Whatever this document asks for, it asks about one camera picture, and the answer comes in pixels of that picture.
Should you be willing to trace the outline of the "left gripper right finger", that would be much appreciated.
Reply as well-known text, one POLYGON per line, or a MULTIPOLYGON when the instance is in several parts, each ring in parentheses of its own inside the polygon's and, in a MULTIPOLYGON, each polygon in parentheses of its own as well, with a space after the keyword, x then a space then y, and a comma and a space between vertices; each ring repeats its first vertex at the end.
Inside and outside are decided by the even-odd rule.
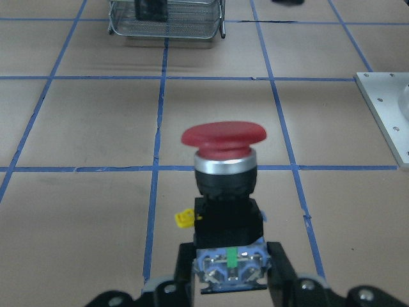
POLYGON ((317 275, 297 273, 283 246, 268 242, 272 266, 267 272, 267 285, 274 306, 325 306, 325 287, 317 275))

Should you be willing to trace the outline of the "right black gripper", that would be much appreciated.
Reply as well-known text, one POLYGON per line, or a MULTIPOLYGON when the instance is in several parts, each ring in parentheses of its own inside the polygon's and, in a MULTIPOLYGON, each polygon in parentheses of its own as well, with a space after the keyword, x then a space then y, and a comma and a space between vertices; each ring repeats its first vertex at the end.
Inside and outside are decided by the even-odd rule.
POLYGON ((135 0, 135 17, 142 21, 166 21, 166 0, 135 0))

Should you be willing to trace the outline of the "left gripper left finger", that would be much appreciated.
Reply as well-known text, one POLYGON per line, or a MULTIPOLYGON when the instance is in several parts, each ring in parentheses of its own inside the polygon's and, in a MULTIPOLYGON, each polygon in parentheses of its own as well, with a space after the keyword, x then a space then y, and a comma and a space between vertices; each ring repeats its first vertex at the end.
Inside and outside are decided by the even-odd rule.
POLYGON ((193 243, 180 244, 173 275, 147 281, 140 297, 140 306, 193 306, 195 258, 193 243))

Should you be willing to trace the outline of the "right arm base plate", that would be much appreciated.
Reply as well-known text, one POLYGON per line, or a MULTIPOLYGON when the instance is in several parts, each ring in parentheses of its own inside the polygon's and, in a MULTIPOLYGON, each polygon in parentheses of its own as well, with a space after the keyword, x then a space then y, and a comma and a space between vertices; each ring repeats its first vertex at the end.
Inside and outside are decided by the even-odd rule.
POLYGON ((408 168, 408 73, 358 72, 355 80, 401 168, 408 168))

